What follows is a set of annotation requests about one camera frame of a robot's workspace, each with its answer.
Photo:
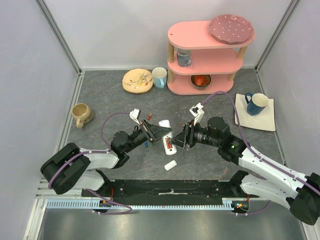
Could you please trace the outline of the white remote control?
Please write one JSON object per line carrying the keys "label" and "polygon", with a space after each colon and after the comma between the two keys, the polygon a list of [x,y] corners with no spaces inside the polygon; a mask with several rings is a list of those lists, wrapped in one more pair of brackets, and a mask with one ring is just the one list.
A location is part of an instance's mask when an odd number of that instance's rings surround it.
{"label": "white remote control", "polygon": [[[166,128],[171,128],[171,125],[170,125],[170,121],[169,120],[161,120],[161,121],[159,121],[158,122],[158,124],[161,126],[161,127],[166,127]],[[172,156],[172,155],[174,155],[174,154],[176,154],[177,153],[177,148],[176,148],[176,146],[175,145],[172,145],[172,148],[171,149],[169,149],[168,148],[168,143],[169,143],[169,140],[170,139],[166,139],[166,143],[164,143],[164,141],[162,141],[163,142],[163,146],[164,146],[164,150],[165,150],[165,153],[166,153],[166,155],[168,155],[168,156]]]}

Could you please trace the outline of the white battery cover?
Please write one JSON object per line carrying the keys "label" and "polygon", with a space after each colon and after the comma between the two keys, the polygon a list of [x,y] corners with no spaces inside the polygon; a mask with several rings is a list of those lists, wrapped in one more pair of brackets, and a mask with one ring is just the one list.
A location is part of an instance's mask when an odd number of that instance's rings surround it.
{"label": "white battery cover", "polygon": [[166,171],[169,171],[171,170],[172,168],[174,168],[175,166],[177,165],[177,162],[175,160],[172,160],[171,162],[167,163],[165,166],[164,166],[164,169]]}

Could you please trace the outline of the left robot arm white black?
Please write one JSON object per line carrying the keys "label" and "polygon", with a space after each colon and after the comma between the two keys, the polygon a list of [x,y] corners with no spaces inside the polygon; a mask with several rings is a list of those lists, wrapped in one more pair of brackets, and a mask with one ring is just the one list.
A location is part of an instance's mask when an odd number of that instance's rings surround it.
{"label": "left robot arm white black", "polygon": [[168,126],[142,120],[132,134],[116,132],[111,149],[90,150],[68,143],[41,166],[40,172],[48,181],[48,188],[58,195],[73,187],[81,187],[92,189],[99,197],[104,197],[109,193],[110,185],[97,170],[121,168],[130,159],[129,152],[147,141],[162,140],[171,132]]}

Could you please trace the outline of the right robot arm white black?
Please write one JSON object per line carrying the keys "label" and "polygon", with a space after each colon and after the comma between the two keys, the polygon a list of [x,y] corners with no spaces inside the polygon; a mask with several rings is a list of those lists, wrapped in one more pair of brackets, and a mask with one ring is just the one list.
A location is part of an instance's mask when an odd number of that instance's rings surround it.
{"label": "right robot arm white black", "polygon": [[182,132],[169,142],[183,149],[195,144],[214,146],[224,160],[257,173],[259,177],[248,173],[234,176],[236,180],[229,184],[229,191],[235,197],[246,193],[265,198],[289,209],[293,216],[310,226],[320,217],[319,174],[306,175],[265,156],[233,135],[221,117],[210,118],[205,128],[187,122]]}

